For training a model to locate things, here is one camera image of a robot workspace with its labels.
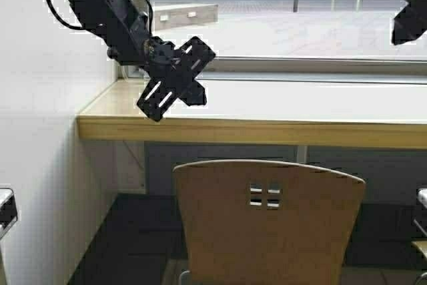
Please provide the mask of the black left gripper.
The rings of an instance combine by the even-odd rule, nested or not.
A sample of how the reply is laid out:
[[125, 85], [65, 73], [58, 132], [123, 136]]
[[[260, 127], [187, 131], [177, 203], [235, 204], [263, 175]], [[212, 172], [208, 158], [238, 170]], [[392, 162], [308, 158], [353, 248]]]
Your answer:
[[144, 43], [149, 81], [136, 106], [153, 121], [180, 99], [187, 106], [207, 103], [204, 86], [196, 80], [215, 57], [215, 52], [199, 37], [192, 37], [180, 48], [170, 41], [153, 37]]

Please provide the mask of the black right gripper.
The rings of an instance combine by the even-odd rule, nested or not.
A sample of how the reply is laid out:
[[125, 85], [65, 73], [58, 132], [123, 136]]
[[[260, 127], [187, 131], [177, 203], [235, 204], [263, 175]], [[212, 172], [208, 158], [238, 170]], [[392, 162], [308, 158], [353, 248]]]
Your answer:
[[394, 18], [391, 42], [402, 45], [415, 41], [426, 32], [426, 0], [413, 1]]

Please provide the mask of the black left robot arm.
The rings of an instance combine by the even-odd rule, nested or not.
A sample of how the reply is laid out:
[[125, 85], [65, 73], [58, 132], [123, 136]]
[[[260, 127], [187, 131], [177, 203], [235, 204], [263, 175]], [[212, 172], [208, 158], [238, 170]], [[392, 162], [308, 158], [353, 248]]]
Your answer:
[[82, 28], [104, 40], [107, 55], [120, 65], [144, 69], [149, 82], [136, 106], [153, 121], [181, 100], [205, 105], [207, 95], [197, 76], [216, 56], [199, 37], [180, 47], [149, 31], [149, 16], [132, 0], [69, 0]]

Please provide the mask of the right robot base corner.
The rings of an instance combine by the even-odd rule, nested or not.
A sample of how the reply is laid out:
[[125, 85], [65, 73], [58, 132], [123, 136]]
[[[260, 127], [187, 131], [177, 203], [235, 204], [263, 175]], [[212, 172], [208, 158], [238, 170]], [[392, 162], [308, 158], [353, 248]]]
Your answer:
[[420, 188], [416, 192], [413, 222], [426, 240], [426, 188]]

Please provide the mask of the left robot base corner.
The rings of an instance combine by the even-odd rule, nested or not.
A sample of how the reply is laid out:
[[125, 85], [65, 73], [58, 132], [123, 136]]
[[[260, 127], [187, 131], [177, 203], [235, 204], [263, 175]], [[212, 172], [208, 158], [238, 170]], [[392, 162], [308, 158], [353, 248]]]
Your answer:
[[1, 238], [18, 221], [15, 193], [11, 188], [1, 188]]

